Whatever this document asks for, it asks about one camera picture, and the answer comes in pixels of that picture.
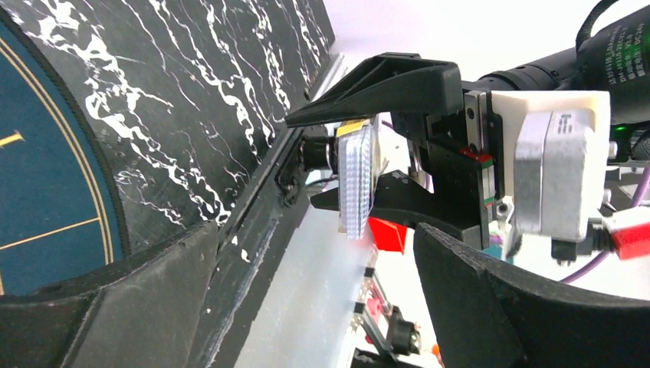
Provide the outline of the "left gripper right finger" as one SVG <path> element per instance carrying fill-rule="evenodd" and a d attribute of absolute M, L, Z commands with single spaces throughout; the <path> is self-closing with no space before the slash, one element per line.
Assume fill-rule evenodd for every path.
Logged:
<path fill-rule="evenodd" d="M 647 367 L 649 303 L 541 277 L 421 223 L 413 251 L 447 367 Z"/>

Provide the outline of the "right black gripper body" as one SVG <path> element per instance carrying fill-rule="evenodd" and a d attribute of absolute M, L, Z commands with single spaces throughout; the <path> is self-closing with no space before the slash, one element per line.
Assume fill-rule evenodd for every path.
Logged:
<path fill-rule="evenodd" d="M 490 94 L 468 90 L 457 114 L 392 113 L 392 127 L 407 139 L 410 174 L 432 185 L 416 190 L 407 206 L 412 222 L 426 222 L 466 244 L 487 244 L 501 185 L 500 152 L 489 143 Z"/>

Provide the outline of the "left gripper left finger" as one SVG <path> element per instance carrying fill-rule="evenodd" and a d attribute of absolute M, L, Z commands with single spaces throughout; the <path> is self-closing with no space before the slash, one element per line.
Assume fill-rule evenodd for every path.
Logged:
<path fill-rule="evenodd" d="M 3 367 L 184 367 L 192 349 L 218 226 L 78 278 L 1 299 Z"/>

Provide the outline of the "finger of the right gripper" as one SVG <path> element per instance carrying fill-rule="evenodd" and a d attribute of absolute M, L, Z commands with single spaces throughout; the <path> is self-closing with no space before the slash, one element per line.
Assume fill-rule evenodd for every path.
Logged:
<path fill-rule="evenodd" d="M 379 177 L 369 215 L 408 228 L 424 222 L 476 249 L 489 244 L 477 209 L 430 193 L 403 172 Z"/>
<path fill-rule="evenodd" d="M 371 117 L 378 113 L 452 115 L 464 106 L 458 65 L 399 54 L 361 62 L 319 99 L 289 113 L 289 127 Z"/>

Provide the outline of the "playing card deck box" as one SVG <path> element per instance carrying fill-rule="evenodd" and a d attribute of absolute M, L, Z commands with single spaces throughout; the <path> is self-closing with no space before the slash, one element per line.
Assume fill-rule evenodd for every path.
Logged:
<path fill-rule="evenodd" d="M 379 143 L 378 117 L 349 120 L 336 131 L 340 231 L 350 240 L 363 238 L 379 176 L 386 167 Z"/>

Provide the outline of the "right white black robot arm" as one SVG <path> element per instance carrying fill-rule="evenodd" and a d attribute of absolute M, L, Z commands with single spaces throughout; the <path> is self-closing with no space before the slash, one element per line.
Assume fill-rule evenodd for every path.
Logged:
<path fill-rule="evenodd" d="M 286 116 L 289 127 L 359 125 L 379 113 L 415 148 L 432 191 L 400 172 L 368 187 L 370 170 L 339 171 L 340 184 L 313 198 L 336 209 L 349 236 L 367 217 L 430 225 L 486 248 L 497 203 L 513 200 L 515 231 L 565 242 L 586 236 L 600 206 L 606 169 L 642 165 L 634 140 L 649 128 L 649 10 L 593 32 L 601 1 L 574 46 L 508 71 L 462 80 L 458 65 L 417 54 L 384 53 L 359 64 L 320 99 Z"/>

